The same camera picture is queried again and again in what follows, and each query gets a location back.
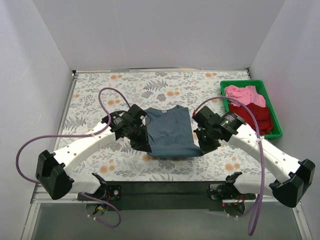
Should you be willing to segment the blue grey t shirt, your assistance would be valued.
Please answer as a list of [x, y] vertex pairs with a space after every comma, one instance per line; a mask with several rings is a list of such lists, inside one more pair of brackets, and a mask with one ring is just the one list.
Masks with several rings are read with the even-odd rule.
[[176, 105], [167, 110], [145, 110], [150, 156], [158, 158], [193, 158], [202, 155], [194, 143], [190, 113], [187, 107]]

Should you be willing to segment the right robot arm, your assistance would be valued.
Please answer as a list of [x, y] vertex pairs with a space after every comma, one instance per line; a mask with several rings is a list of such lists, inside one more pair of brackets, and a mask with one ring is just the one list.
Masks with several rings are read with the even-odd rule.
[[309, 159], [299, 160], [281, 151], [256, 132], [244, 119], [235, 113], [223, 116], [214, 113], [207, 106], [192, 115], [197, 123], [194, 132], [202, 154], [208, 154], [225, 141], [259, 163], [272, 176], [253, 177], [240, 171], [228, 175], [224, 184], [217, 187], [217, 194], [231, 198], [245, 194], [261, 194], [274, 197], [281, 204], [297, 206], [313, 181], [316, 165]]

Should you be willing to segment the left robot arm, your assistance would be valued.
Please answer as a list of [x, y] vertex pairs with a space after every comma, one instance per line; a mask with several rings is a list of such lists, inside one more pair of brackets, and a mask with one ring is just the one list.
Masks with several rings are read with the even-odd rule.
[[102, 199], [107, 182], [97, 173], [75, 175], [74, 169], [95, 152], [127, 138], [132, 149], [151, 152], [145, 118], [147, 113], [136, 104], [128, 111], [115, 111], [105, 116], [84, 137], [50, 153], [43, 151], [38, 156], [36, 179], [53, 200], [68, 193], [85, 193]]

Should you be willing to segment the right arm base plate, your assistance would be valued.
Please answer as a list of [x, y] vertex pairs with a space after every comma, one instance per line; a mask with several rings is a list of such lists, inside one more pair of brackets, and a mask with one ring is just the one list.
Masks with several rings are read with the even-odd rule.
[[225, 184], [210, 184], [207, 190], [207, 195], [212, 200], [255, 200], [254, 193], [240, 193], [234, 187], [226, 186]]

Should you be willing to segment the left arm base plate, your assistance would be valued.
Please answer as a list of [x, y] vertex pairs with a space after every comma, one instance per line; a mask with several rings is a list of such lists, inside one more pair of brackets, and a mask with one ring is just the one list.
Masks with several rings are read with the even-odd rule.
[[119, 201], [122, 194], [122, 186], [109, 184], [101, 185], [95, 193], [85, 193], [87, 196], [103, 201]]

